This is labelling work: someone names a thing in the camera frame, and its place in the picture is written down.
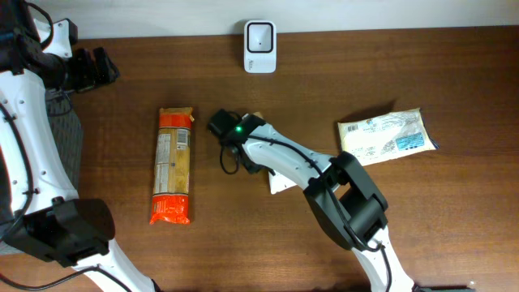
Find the white tube with cork cap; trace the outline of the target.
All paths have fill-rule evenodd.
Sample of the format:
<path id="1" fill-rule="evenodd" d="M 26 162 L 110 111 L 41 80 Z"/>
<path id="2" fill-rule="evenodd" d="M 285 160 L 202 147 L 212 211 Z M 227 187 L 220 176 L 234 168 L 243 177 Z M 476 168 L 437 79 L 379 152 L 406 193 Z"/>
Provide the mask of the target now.
<path id="1" fill-rule="evenodd" d="M 272 124 L 267 123 L 260 112 L 255 112 L 252 116 L 259 118 L 264 124 L 252 131 L 251 136 L 258 136 L 259 140 L 249 139 L 246 149 L 254 163 L 268 168 L 270 192 L 274 195 L 295 187 L 297 183 L 293 176 L 300 170 L 300 156 L 279 142 L 290 146 L 294 146 L 295 143 L 279 133 Z"/>

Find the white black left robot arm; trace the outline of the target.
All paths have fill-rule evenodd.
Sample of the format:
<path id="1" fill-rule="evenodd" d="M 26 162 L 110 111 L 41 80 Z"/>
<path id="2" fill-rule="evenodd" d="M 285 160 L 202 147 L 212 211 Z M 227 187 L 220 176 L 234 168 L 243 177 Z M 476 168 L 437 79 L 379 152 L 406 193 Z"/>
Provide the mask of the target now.
<path id="1" fill-rule="evenodd" d="M 66 173 L 48 104 L 113 83 L 105 49 L 76 49 L 76 25 L 1 4 L 1 243 L 72 268 L 104 291 L 155 291 L 126 257 L 103 200 L 82 199 Z"/>

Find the cream yellow snack bag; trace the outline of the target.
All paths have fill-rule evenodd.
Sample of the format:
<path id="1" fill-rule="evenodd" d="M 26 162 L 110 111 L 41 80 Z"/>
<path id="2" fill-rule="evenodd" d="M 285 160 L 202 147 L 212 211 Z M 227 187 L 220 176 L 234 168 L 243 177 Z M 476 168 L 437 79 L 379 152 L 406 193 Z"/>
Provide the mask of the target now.
<path id="1" fill-rule="evenodd" d="M 337 127 L 341 149 L 354 155 L 363 166 L 438 148 L 425 128 L 419 108 L 340 122 Z"/>

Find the orange pasta package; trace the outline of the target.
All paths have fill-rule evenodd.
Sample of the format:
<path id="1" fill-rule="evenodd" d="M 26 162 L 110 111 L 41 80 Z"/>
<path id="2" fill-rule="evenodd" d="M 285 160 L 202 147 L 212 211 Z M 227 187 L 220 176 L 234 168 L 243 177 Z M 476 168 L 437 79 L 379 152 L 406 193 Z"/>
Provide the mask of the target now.
<path id="1" fill-rule="evenodd" d="M 191 107 L 159 109 L 150 224 L 188 225 Z"/>

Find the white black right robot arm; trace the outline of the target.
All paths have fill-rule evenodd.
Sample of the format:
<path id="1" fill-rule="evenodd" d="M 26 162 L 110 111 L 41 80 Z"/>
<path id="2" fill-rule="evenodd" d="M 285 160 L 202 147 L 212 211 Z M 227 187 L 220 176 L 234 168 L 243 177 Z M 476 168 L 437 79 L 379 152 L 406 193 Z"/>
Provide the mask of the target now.
<path id="1" fill-rule="evenodd" d="M 352 251 L 373 291 L 416 291 L 390 242 L 388 202 L 357 158 L 332 157 L 284 137 L 263 118 L 219 109 L 208 122 L 237 168 L 267 170 L 302 189 L 320 228 L 339 247 Z"/>

